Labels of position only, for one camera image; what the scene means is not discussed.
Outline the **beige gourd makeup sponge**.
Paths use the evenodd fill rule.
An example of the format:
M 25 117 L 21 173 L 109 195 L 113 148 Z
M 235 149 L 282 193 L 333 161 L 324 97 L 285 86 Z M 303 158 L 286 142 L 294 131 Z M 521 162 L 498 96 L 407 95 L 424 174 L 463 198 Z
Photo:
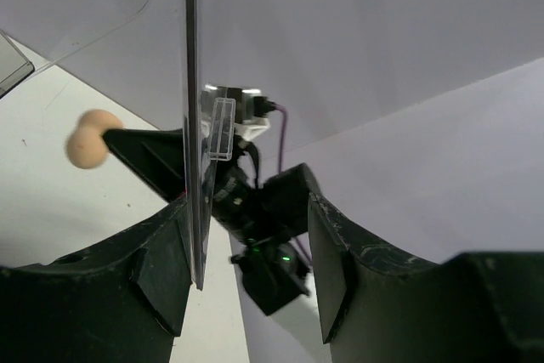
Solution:
M 111 129 L 122 128 L 122 121 L 109 111 L 92 109 L 84 112 L 65 144 L 70 163 L 80 169 L 102 165 L 109 155 L 102 136 Z

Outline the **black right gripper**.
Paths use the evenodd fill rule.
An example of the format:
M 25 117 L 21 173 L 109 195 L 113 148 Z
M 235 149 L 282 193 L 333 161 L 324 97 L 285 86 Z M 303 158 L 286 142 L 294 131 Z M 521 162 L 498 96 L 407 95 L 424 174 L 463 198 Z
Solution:
M 185 193 L 181 129 L 110 129 L 102 134 L 108 151 L 165 201 Z M 235 137 L 230 160 L 217 165 L 212 216 L 236 239 L 256 245 L 275 237 L 284 243 L 308 232 L 309 195 L 315 175 L 301 163 L 259 183 L 257 146 Z

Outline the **clear acrylic makeup organizer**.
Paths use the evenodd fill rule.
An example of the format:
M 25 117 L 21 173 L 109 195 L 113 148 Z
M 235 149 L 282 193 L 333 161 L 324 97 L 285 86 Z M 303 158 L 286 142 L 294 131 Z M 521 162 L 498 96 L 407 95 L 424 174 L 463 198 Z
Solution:
M 50 264 L 161 210 L 116 158 L 72 166 L 79 116 L 183 122 L 184 0 L 1 0 L 1 33 L 34 73 L 1 99 L 1 264 Z

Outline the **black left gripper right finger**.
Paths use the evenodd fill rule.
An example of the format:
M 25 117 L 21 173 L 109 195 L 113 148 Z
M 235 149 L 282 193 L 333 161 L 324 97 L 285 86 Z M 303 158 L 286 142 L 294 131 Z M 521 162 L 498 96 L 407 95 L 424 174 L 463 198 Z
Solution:
M 309 198 L 323 341 L 336 362 L 540 362 L 541 252 L 464 252 L 436 264 Z

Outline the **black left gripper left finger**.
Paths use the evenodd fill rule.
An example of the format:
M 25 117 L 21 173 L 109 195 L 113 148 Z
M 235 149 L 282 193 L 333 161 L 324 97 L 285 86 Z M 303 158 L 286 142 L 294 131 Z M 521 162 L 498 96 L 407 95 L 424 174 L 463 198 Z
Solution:
M 48 265 L 1 269 L 4 362 L 167 362 L 191 285 L 185 199 Z

